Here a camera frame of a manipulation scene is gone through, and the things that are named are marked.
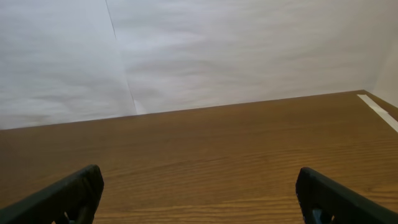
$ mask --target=white tape strip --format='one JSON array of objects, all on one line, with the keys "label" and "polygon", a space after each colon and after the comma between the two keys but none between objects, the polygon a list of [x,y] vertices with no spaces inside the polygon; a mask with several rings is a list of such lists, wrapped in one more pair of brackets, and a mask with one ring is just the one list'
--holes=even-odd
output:
[{"label": "white tape strip", "polygon": [[389,124],[395,131],[398,132],[398,122],[388,114],[383,108],[375,103],[367,95],[358,95],[367,105],[370,106],[387,124]]}]

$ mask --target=table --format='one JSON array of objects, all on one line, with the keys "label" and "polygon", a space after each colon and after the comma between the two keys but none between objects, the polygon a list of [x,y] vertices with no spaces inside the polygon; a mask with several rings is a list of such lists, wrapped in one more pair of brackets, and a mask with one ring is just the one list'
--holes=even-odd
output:
[{"label": "table", "polygon": [[0,207],[88,164],[95,223],[303,223],[309,166],[398,212],[398,133],[365,91],[0,131]]}]

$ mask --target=black plastic part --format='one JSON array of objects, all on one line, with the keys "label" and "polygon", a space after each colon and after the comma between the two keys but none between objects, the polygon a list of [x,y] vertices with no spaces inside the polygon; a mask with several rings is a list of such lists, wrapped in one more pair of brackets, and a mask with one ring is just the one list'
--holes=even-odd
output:
[{"label": "black plastic part", "polygon": [[90,165],[0,210],[0,224],[91,224],[103,189],[100,168]]},{"label": "black plastic part", "polygon": [[296,194],[306,224],[398,223],[398,214],[304,167]]}]

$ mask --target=white backdrop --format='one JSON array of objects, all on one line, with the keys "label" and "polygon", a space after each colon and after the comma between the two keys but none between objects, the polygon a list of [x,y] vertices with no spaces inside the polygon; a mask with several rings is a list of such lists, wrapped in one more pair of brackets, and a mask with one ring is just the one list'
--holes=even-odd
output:
[{"label": "white backdrop", "polygon": [[0,2],[0,129],[372,90],[396,74],[396,0],[108,6]]}]

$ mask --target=wood grain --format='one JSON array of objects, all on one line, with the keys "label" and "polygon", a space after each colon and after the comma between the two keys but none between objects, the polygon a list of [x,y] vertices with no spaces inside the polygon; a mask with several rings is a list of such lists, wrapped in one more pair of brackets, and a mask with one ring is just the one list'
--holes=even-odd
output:
[{"label": "wood grain", "polygon": [[3,130],[0,207],[98,164],[96,223],[303,223],[309,166],[398,212],[398,133],[358,93]]}]

